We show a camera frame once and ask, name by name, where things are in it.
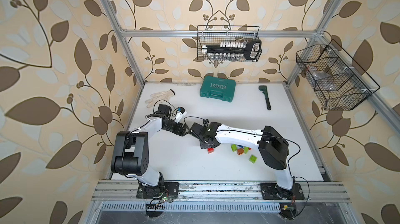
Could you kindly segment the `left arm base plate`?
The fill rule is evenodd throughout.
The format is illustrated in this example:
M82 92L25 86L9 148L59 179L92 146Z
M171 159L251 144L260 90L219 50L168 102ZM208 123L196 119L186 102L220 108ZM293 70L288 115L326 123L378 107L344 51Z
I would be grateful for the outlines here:
M162 182L161 184L151 187L139 183L136 193L137 199L176 199L179 193L178 182Z

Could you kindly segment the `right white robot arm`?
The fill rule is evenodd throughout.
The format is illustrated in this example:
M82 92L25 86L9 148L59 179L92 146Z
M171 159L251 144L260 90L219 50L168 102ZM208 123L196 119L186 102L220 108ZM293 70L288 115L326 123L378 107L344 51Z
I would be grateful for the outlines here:
M292 190L295 179L288 168L289 143L271 126L247 130L211 122L207 126L194 123L189 134L200 141L202 149L221 144L235 144L258 150L264 163L275 170L277 187Z

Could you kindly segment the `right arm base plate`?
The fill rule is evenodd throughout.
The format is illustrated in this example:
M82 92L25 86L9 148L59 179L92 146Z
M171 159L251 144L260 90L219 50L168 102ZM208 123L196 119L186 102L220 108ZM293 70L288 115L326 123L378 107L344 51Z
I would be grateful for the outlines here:
M261 183L263 200L305 200L302 187L295 183L291 190L280 188L276 183Z

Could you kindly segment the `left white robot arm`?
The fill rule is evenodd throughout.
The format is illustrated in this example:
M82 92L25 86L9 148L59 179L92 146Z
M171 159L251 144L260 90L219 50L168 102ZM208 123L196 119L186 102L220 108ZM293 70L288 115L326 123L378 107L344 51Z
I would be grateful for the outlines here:
M157 111L148 115L147 122L134 130L117 133L110 169L126 178L134 178L147 187L160 187L161 173L150 166L149 139L161 130L184 136L186 127L180 122L186 110L176 110L161 104Z

